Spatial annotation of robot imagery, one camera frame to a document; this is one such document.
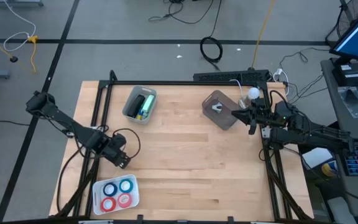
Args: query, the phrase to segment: desk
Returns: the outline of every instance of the desk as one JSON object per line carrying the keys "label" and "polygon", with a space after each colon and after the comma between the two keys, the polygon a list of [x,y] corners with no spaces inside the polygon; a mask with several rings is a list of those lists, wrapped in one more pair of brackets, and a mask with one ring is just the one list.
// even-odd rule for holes
{"label": "desk", "polygon": [[[358,118],[354,119],[350,112],[348,112],[345,104],[342,102],[341,97],[337,92],[337,82],[334,78],[332,70],[334,69],[333,63],[330,60],[321,61],[321,68],[327,83],[328,92],[333,102],[334,111],[336,118],[341,130],[350,131],[351,136],[358,140]],[[358,196],[358,177],[346,175],[343,169],[342,162],[339,156],[336,156],[337,166],[341,175],[341,181],[344,189],[352,194]],[[358,200],[348,195],[345,195],[346,200],[349,204],[351,213],[358,217]]]}
{"label": "desk", "polygon": [[337,92],[338,84],[332,72],[334,69],[333,63],[330,60],[323,60],[321,61],[321,68],[323,70],[323,75],[327,83],[328,92],[334,106],[334,111],[340,129],[350,131],[352,138],[358,139],[358,118],[354,119],[352,117]]}
{"label": "desk", "polygon": [[[98,82],[82,83],[74,115],[81,124],[90,124],[97,86]],[[91,217],[135,220],[138,214],[143,214],[145,220],[223,221],[233,216],[235,221],[272,221],[267,172],[264,162],[258,159],[262,148],[259,131],[250,136],[249,128],[239,121],[223,131],[201,110],[201,102],[216,89],[237,101],[241,96],[238,86],[149,87],[157,91],[157,105],[150,123],[142,126],[122,115],[133,86],[113,85],[107,135],[112,135],[115,129],[131,128],[140,136],[142,149],[126,169],[114,167],[102,159],[98,171],[98,180],[134,174],[139,184],[140,203],[134,208],[101,216],[92,214]],[[269,83],[268,87],[284,94],[281,83]],[[273,102],[278,99],[279,96],[273,94]],[[122,134],[127,138],[128,155],[135,153],[137,140],[134,135]],[[75,151],[75,142],[69,139],[62,164]],[[63,175],[61,206],[77,188],[82,162],[81,156],[75,157]],[[282,152],[282,163],[287,189],[312,217],[299,156]],[[85,190],[80,214],[85,209],[87,194]],[[55,194],[50,214],[56,212]]]}

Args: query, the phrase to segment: green object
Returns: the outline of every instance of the green object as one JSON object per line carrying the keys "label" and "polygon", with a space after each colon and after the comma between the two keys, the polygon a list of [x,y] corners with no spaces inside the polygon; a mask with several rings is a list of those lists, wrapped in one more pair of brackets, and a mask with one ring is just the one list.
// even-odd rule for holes
{"label": "green object", "polygon": [[142,111],[143,113],[148,113],[151,106],[152,106],[152,103],[153,103],[153,100],[154,100],[154,95],[149,95],[147,97],[147,100],[145,101],[143,107],[142,107]]}

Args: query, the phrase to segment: red tape roll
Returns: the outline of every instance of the red tape roll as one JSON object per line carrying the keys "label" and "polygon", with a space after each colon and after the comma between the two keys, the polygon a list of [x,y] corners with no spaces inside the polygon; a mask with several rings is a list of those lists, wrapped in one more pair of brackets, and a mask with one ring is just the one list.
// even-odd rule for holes
{"label": "red tape roll", "polygon": [[[106,206],[108,205],[108,203],[111,202],[111,207],[106,208]],[[114,198],[112,197],[106,197],[105,199],[103,199],[102,203],[100,203],[100,208],[102,211],[104,212],[111,212],[116,208],[116,201]]]}
{"label": "red tape roll", "polygon": [[121,208],[127,208],[131,205],[131,203],[132,203],[132,197],[128,193],[123,193],[118,197],[118,205]]}

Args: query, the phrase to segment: black device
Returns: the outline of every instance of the black device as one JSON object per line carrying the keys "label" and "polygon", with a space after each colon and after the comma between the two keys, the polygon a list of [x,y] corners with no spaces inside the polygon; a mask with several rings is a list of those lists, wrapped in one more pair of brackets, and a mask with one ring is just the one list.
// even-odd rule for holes
{"label": "black device", "polygon": [[235,72],[209,72],[195,73],[193,81],[196,82],[228,82],[229,80],[238,80],[241,84],[266,82],[270,78],[268,70],[248,69],[246,71]]}
{"label": "black device", "polygon": [[358,86],[358,63],[336,65],[333,75],[338,86]]}
{"label": "black device", "polygon": [[137,95],[137,97],[129,107],[127,115],[131,118],[136,118],[136,115],[138,114],[140,107],[142,107],[144,100],[145,97],[143,95]]}

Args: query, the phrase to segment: clear plastic container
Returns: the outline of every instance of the clear plastic container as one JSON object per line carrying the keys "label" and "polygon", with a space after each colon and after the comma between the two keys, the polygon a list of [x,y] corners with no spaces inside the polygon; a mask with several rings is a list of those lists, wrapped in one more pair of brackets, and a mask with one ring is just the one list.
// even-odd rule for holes
{"label": "clear plastic container", "polygon": [[[132,182],[132,187],[130,187],[130,185],[128,186],[128,181],[130,180],[130,182]],[[113,190],[113,186],[110,184],[114,184],[116,186],[116,192],[114,193],[114,195],[112,196],[108,196],[105,193],[108,194],[113,194],[114,190]],[[128,201],[122,201],[121,204],[126,204],[124,207],[120,206],[119,203],[119,199],[120,196],[121,198],[125,199],[125,197],[127,197],[126,195],[123,194],[129,194],[131,196],[131,201],[128,203]],[[120,211],[123,209],[127,209],[127,208],[132,208],[135,207],[136,205],[139,204],[139,188],[137,186],[137,181],[136,181],[136,177],[135,175],[129,174],[129,175],[123,175],[121,177],[116,177],[113,179],[108,179],[108,180],[101,180],[101,181],[97,181],[93,184],[92,186],[92,195],[93,195],[93,212],[96,215],[103,215],[106,213],[110,213],[110,212],[116,212],[116,211]],[[109,203],[108,200],[105,200],[106,198],[113,198],[115,200],[115,206],[114,209],[111,209],[111,211],[105,211],[102,208],[102,202],[104,203],[104,208],[109,209],[112,208],[111,207],[111,203]]]}
{"label": "clear plastic container", "polygon": [[[149,115],[142,120],[136,119],[136,118],[131,118],[130,116],[128,116],[128,110],[131,107],[131,104],[134,102],[134,100],[136,99],[137,96],[139,95],[143,95],[145,97],[145,100],[147,100],[147,97],[149,95],[153,95],[154,96],[154,100],[153,103],[150,107],[149,110]],[[146,86],[140,86],[140,85],[136,85],[134,86],[134,88],[132,89],[130,95],[128,96],[128,100],[125,103],[124,108],[122,109],[122,114],[129,119],[129,121],[135,122],[137,124],[147,124],[150,121],[150,117],[152,116],[153,110],[155,108],[155,104],[157,103],[157,92],[153,89],[147,88]]]}

